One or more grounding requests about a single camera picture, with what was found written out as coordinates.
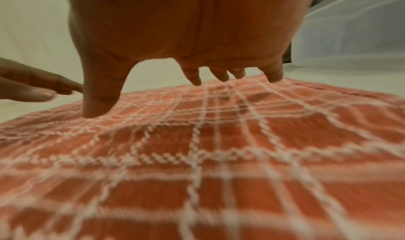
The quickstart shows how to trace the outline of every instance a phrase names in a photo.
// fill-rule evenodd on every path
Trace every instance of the human hand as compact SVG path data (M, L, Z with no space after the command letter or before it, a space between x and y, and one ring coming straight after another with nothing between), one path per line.
M73 91L83 92L83 86L63 76L0 58L0 100L43 102Z
M84 117L107 113L130 70L174 58L201 84L207 66L221 81L258 67L282 79L281 58L312 0L70 0L70 31L84 71Z

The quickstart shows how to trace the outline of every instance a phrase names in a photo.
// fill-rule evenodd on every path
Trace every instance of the checkered fabric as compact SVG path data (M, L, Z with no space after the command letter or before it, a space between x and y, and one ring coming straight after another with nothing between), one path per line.
M403 240L405 102L262 76L0 125L0 239Z

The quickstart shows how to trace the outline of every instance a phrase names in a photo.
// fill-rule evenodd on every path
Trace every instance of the hand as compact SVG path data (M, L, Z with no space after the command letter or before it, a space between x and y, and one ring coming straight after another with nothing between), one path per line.
M107 113L130 70L174 58L201 84L207 66L221 81L258 67L282 79L281 58L312 0L70 0L70 31L84 71L84 117Z
M23 102L50 101L57 94L83 92L81 84L63 76L0 58L0 99Z

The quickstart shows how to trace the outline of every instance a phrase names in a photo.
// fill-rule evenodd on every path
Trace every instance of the red cloth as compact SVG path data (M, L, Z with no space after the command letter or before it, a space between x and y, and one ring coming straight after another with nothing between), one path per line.
M405 102L262 76L0 125L0 239L405 239Z

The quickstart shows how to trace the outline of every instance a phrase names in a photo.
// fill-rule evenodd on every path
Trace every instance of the translucent plastic bin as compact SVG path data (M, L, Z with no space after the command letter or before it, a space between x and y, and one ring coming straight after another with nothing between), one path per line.
M293 39L292 63L405 70L405 0L326 0L312 7Z

